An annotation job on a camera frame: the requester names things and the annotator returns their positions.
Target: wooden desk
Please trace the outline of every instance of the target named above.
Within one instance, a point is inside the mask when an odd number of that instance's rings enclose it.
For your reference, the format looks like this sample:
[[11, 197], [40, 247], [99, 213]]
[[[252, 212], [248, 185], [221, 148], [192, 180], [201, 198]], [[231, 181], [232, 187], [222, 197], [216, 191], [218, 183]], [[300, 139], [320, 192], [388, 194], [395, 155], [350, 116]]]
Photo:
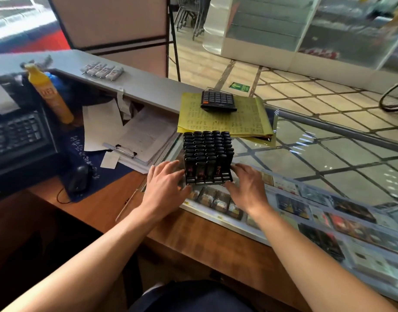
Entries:
[[[79, 203], [59, 204], [62, 189], [58, 178], [51, 178], [29, 189], [35, 196], [61, 208], [105, 233], [117, 222], [127, 199], [133, 196], [145, 175], [131, 172]], [[136, 192], [118, 221], [142, 201]], [[179, 209], [163, 219], [148, 235], [173, 251], [194, 259], [220, 273], [246, 284], [302, 312], [311, 309], [269, 246], [251, 240], [197, 215]], [[398, 308], [398, 303], [390, 300]]]

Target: yellow paper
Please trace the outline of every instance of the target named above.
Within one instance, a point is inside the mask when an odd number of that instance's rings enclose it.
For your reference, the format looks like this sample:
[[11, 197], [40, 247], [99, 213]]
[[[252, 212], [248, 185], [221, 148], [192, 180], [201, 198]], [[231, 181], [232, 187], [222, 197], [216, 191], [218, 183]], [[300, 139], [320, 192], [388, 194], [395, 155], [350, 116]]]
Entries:
[[211, 113], [200, 108], [202, 94], [184, 93], [181, 98], [177, 132], [229, 131], [234, 137], [273, 134], [260, 98], [234, 96], [236, 112]]

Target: cash register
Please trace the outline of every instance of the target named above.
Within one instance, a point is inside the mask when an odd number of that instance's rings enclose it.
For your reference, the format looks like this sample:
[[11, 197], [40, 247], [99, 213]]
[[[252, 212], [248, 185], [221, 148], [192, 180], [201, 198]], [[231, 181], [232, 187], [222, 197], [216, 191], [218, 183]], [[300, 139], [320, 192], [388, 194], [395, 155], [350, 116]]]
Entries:
[[67, 165], [57, 122], [26, 75], [0, 76], [1, 89], [14, 107], [0, 109], [0, 198], [50, 178]]

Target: hand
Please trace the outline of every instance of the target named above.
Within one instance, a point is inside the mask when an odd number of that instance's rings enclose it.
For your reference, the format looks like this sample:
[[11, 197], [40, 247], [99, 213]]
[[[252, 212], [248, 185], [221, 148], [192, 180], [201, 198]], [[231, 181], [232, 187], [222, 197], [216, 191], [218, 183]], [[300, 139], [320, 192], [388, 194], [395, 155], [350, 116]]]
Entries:
[[233, 202], [254, 219], [261, 210], [272, 210], [265, 194], [261, 173], [241, 163], [231, 165], [231, 169], [239, 178], [239, 187], [232, 182], [225, 183]]
[[184, 175], [184, 170], [173, 173], [179, 161], [162, 162], [152, 166], [147, 175], [147, 188], [140, 207], [155, 220], [160, 221], [175, 211], [189, 196], [191, 186], [179, 190], [177, 183]]

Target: computer mouse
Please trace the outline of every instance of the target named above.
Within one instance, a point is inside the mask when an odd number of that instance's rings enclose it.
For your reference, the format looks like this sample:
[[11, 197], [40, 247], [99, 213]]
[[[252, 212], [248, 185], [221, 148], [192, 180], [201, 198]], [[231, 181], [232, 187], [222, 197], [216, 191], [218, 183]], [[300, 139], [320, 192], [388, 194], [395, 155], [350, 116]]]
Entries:
[[73, 172], [72, 179], [68, 185], [68, 192], [73, 194], [83, 193], [88, 189], [91, 177], [92, 166], [89, 164], [78, 166]]

